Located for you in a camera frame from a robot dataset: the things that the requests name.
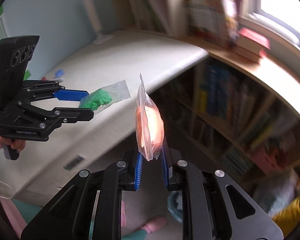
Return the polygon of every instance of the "foot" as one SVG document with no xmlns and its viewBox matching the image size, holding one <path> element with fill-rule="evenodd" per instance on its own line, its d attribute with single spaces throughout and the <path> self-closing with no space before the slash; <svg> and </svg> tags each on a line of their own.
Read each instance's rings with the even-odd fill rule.
<svg viewBox="0 0 300 240">
<path fill-rule="evenodd" d="M 121 227 L 124 228 L 127 225 L 126 208 L 124 202 L 121 201 Z"/>
<path fill-rule="evenodd" d="M 148 234 L 151 234 L 163 228 L 166 223 L 167 218 L 165 216 L 156 216 L 148 220 L 142 226 L 138 227 L 136 230 L 134 230 L 134 232 L 143 229 L 147 231 Z"/>
</svg>

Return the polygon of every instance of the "human hand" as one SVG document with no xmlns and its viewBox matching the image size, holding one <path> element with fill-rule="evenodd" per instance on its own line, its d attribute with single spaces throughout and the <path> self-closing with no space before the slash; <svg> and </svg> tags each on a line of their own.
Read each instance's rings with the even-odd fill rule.
<svg viewBox="0 0 300 240">
<path fill-rule="evenodd" d="M 10 145 L 11 149 L 17 149 L 18 151 L 22 151 L 26 146 L 26 141 L 15 140 L 14 142 L 12 142 L 11 139 L 2 138 L 0 136 L 0 149 L 2 148 L 2 144 Z"/>
</svg>

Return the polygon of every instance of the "yellow fabric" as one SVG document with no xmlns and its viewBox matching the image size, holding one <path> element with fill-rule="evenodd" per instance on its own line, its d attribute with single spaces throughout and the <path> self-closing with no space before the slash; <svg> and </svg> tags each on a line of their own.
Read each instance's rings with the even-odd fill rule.
<svg viewBox="0 0 300 240">
<path fill-rule="evenodd" d="M 272 219 L 281 228 L 284 237 L 286 237 L 300 221 L 300 196 L 295 198 Z"/>
</svg>

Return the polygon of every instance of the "white table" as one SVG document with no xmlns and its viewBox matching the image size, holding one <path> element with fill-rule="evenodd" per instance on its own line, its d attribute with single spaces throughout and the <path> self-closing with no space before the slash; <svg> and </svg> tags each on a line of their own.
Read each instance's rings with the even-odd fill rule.
<svg viewBox="0 0 300 240">
<path fill-rule="evenodd" d="M 131 98 L 95 115 L 90 122 L 63 124 L 47 142 L 28 141 L 16 161 L 0 152 L 0 180 L 9 184 L 18 198 L 44 205 L 79 170 L 87 167 L 135 129 L 135 106 L 142 73 L 148 93 L 180 75 L 208 54 L 205 50 L 170 38 L 141 32 L 116 31 L 102 45 L 89 44 L 51 70 L 65 71 L 67 89 L 93 92 L 125 79 Z M 77 107 L 78 102 L 49 99 L 34 105 Z M 64 166 L 77 155 L 85 158 L 71 171 Z"/>
</svg>

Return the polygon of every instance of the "metal screw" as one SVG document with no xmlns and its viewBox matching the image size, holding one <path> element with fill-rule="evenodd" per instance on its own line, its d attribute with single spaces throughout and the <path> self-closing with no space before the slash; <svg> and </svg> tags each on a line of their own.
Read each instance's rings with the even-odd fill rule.
<svg viewBox="0 0 300 240">
<path fill-rule="evenodd" d="M 123 168 L 123 167 L 125 167 L 127 165 L 127 163 L 125 162 L 125 161 L 118 161 L 117 162 L 117 166 L 119 167 L 119 168 Z"/>
<path fill-rule="evenodd" d="M 215 174 L 217 177 L 222 178 L 222 177 L 225 175 L 225 172 L 224 172 L 224 171 L 221 171 L 221 170 L 217 170 L 217 171 L 214 172 L 214 174 Z"/>
<path fill-rule="evenodd" d="M 188 163 L 186 161 L 184 161 L 184 160 L 180 160 L 180 161 L 178 161 L 178 165 L 180 167 L 186 167 L 188 165 Z"/>
<path fill-rule="evenodd" d="M 89 175 L 89 171 L 87 170 L 82 170 L 79 172 L 79 176 L 84 178 L 84 177 L 87 177 Z"/>
</svg>

